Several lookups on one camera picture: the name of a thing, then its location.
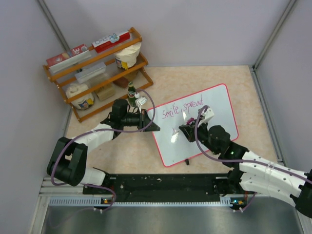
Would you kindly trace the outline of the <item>marker pen with magenta cap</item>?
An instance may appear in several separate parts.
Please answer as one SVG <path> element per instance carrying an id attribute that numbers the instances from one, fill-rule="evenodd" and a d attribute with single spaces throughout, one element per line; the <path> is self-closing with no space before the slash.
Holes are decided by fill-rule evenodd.
<path id="1" fill-rule="evenodd" d="M 185 124 L 180 125 L 177 130 L 173 129 L 173 135 L 182 132 L 186 137 L 188 137 L 192 132 L 194 122 L 195 119 L 191 117 Z"/>

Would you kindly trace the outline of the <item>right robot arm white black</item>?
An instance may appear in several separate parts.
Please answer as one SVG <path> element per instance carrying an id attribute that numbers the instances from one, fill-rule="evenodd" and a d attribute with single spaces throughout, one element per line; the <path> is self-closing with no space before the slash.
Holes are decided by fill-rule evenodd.
<path id="1" fill-rule="evenodd" d="M 230 140 L 230 134 L 216 125 L 197 125 L 194 121 L 181 125 L 179 130 L 189 142 L 205 146 L 218 155 L 216 161 L 232 168 L 227 182 L 233 193 L 241 190 L 260 193 L 295 207 L 301 214 L 312 216 L 312 174 L 294 170 L 258 156 L 246 147 Z"/>

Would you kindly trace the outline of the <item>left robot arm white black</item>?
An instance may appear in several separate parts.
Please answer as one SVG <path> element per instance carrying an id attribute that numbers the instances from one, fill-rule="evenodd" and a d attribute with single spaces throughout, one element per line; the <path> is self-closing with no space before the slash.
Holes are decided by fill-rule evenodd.
<path id="1" fill-rule="evenodd" d="M 61 137 L 54 148 L 47 166 L 53 185 L 92 184 L 99 193 L 109 191 L 111 182 L 100 169 L 87 168 L 87 155 L 120 133 L 160 131 L 160 127 L 149 118 L 147 110 L 130 112 L 125 99 L 116 99 L 107 118 L 94 129 L 74 138 Z"/>

